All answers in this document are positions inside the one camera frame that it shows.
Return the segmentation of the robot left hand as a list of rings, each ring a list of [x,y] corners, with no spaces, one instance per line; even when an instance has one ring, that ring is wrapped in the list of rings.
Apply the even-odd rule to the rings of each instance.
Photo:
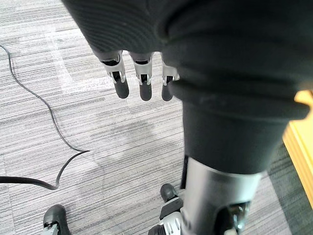
[[[183,235],[244,225],[262,173],[313,87],[310,0],[66,0],[94,54],[159,51],[179,80],[185,195]]]

